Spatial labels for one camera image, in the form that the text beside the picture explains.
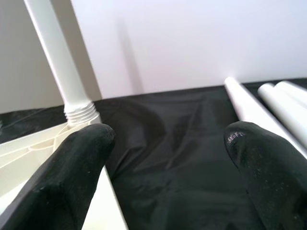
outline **finger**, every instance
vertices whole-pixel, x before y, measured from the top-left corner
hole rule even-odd
[[[229,125],[224,142],[266,228],[306,229],[306,159],[287,140],[253,123]]]
[[[69,135],[0,216],[0,229],[80,230],[114,138],[104,124]]]

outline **white wall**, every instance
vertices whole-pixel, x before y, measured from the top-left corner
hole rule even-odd
[[[54,0],[65,36],[94,100],[101,98],[69,0]],[[0,114],[62,104],[23,0],[0,0]]]
[[[305,0],[72,0],[103,97],[307,76]]]

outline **white cylinder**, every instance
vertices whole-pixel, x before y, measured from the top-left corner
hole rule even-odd
[[[296,139],[307,148],[307,110],[269,83],[262,85],[258,89],[258,94]]]
[[[275,85],[275,88],[283,91],[288,96],[302,104],[302,106],[307,108],[307,89],[295,85],[289,81],[281,81]]]
[[[240,121],[256,125],[288,140],[306,159],[307,151],[257,99],[234,78],[225,80],[225,88]]]
[[[97,112],[85,93],[50,0],[25,0],[25,4],[65,103],[69,125],[92,120]]]

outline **white plastic tube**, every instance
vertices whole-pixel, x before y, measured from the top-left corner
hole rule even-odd
[[[240,121],[256,125],[288,140],[306,159],[307,151],[257,99],[234,78],[224,81],[226,91]]]
[[[50,0],[24,2],[64,100],[68,124],[76,126],[97,117],[98,113],[85,93]]]
[[[296,139],[307,148],[307,110],[269,83],[259,87],[258,94]]]
[[[295,85],[289,81],[281,81],[275,85],[275,88],[283,91],[288,96],[302,104],[302,106],[307,108],[307,89]]]

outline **black plastic sheet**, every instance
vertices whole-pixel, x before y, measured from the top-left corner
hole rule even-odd
[[[306,79],[293,82],[307,87]],[[260,85],[247,88],[256,95]],[[222,86],[95,105],[117,134],[107,169],[130,230],[264,229],[224,147],[224,128],[238,118]],[[65,117],[59,106],[0,120],[3,143]]]

